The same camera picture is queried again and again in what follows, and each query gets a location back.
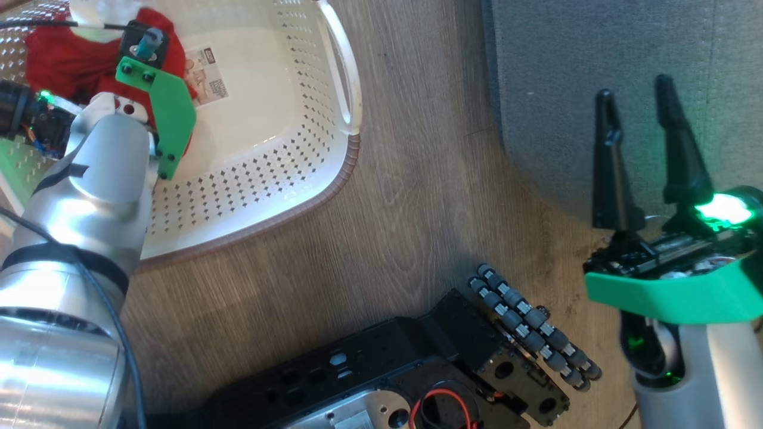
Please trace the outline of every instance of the silver metal surface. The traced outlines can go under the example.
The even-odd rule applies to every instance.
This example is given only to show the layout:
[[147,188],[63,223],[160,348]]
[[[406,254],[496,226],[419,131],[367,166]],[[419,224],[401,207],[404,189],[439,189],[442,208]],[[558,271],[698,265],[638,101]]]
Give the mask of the silver metal surface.
[[[47,174],[76,163],[88,166],[84,176],[67,177],[34,194],[24,217],[57,240],[106,256],[132,275],[151,219],[149,150],[142,124],[120,115],[102,118],[79,149]],[[17,228],[13,250],[41,243],[35,233]]]
[[[121,308],[124,296],[105,277],[93,273],[115,308]],[[26,308],[64,314],[100,327],[118,339],[106,307],[92,285],[83,281],[74,266],[55,262],[21,263],[0,277],[0,308]]]
[[0,317],[0,427],[116,427],[124,377],[109,337]]
[[[23,217],[58,241],[107,257],[131,276],[150,223],[150,134],[127,116],[72,124],[76,150],[47,176],[87,166],[32,195]],[[16,228],[13,250],[44,240]],[[114,308],[124,294],[93,273]],[[116,427],[126,383],[125,361],[103,301],[74,266],[44,260],[0,274],[0,427]]]
[[58,95],[51,95],[51,97],[53,98],[53,102],[51,104],[53,104],[54,106],[61,108],[65,111],[68,111],[72,115],[79,115],[80,113],[82,113],[81,107],[70,102],[66,98],[59,97]]
[[[370,390],[287,424],[285,429],[389,429],[389,419],[397,410],[410,413],[408,402],[398,393]],[[405,423],[399,428],[409,426]]]
[[645,429],[763,427],[763,355],[750,324],[679,327],[685,377],[666,389],[633,377]]
[[[136,58],[138,58],[138,45],[131,46],[130,53],[132,53]],[[149,61],[156,61],[157,58],[159,57],[157,57],[155,53],[152,53],[151,59]]]

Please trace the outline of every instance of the product label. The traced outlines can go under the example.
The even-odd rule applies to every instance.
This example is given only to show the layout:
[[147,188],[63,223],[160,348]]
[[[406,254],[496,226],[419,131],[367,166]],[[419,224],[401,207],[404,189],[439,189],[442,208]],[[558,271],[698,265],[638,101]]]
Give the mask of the product label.
[[198,93],[194,105],[208,105],[228,97],[220,65],[211,47],[189,50],[185,53],[185,75],[188,86]]

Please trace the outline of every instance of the green led light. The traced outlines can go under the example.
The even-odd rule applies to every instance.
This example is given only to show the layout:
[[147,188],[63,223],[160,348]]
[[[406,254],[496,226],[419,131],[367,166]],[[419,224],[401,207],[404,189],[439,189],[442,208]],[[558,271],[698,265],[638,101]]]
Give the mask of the green led light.
[[45,98],[45,100],[49,103],[52,103],[54,100],[53,94],[50,93],[50,91],[42,90],[40,91],[40,98]]
[[644,345],[644,338],[643,337],[642,338],[634,338],[634,337],[628,336],[628,348],[629,349],[631,349],[631,350],[637,349],[637,348],[641,347],[642,345]]
[[748,221],[753,215],[743,200],[727,194],[715,194],[711,202],[695,208],[708,224],[720,221],[724,224],[738,225]]

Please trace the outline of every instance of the gray mat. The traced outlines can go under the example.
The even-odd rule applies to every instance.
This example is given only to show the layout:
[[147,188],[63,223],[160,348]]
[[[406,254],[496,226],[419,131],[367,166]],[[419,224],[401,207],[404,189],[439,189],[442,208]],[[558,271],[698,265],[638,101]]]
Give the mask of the gray mat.
[[615,92],[637,202],[665,213],[653,79],[673,75],[716,189],[763,186],[763,2],[484,0],[501,138],[531,189],[586,222],[594,96]]

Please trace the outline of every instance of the red towel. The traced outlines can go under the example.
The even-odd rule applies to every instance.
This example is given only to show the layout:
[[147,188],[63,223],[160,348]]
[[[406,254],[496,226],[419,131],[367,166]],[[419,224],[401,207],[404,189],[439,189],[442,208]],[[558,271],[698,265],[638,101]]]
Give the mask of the red towel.
[[[64,20],[66,15],[53,19]],[[143,8],[137,20],[162,30],[169,37],[162,71],[180,78],[185,73],[185,51],[175,34],[175,25],[153,9]],[[24,41],[27,44],[27,81],[34,91],[47,89],[79,104],[88,104],[99,92],[113,92],[142,104],[149,122],[155,126],[148,93],[117,82],[120,40],[107,44],[76,36],[68,27],[38,27]],[[191,98],[196,91],[188,87]]]

